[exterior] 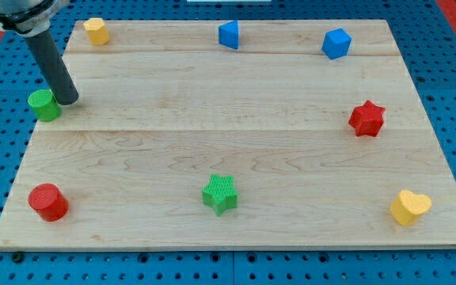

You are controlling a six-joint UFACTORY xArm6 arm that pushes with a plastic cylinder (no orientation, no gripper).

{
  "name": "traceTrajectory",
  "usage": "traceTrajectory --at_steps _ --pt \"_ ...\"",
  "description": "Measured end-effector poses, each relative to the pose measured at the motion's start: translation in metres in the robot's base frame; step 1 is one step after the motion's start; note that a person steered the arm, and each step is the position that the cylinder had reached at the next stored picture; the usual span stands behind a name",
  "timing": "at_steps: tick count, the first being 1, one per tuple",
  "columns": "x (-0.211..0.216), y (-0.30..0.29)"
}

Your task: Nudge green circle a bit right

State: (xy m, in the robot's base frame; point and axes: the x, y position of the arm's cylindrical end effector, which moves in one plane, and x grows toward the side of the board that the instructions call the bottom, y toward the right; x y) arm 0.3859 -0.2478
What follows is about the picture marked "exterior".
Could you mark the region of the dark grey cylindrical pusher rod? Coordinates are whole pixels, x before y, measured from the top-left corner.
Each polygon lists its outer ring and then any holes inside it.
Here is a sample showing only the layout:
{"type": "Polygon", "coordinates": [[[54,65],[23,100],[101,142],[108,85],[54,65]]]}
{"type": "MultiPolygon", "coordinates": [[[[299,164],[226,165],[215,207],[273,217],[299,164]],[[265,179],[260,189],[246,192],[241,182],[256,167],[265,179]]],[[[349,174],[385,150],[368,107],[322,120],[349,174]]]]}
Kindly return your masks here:
{"type": "Polygon", "coordinates": [[[49,30],[25,37],[45,81],[60,105],[72,105],[79,94],[49,30]]]}

